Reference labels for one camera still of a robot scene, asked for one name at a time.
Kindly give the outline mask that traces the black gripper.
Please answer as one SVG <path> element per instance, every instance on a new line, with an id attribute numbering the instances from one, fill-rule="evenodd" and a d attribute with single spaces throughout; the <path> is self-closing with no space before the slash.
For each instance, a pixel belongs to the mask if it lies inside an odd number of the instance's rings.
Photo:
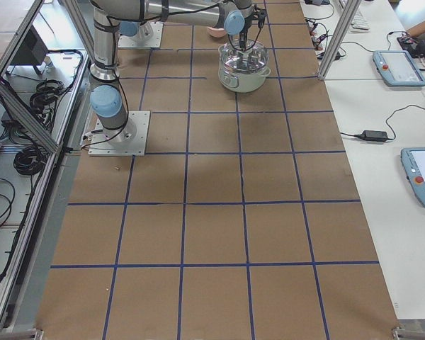
<path id="1" fill-rule="evenodd" d="M 240 45 L 246 45 L 247 44 L 247 40 L 248 40 L 248 31 L 247 30 L 242 30 L 239 33 L 239 44 Z"/>

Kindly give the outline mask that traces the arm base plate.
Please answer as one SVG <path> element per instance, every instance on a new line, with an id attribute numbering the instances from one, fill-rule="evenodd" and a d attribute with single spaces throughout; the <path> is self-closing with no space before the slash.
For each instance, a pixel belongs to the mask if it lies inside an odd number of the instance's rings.
<path id="1" fill-rule="evenodd" d="M 122 21 L 118 47 L 128 50 L 160 48 L 163 23 L 149 21 L 144 24 Z"/>
<path id="2" fill-rule="evenodd" d="M 144 156 L 146 150 L 147 135 L 149 129 L 149 111 L 130 111 L 127 125 L 117 137 L 112 138 L 119 130 L 103 129 L 101 121 L 96 119 L 97 130 L 101 132 L 93 134 L 88 154 L 91 157 L 126 157 Z"/>

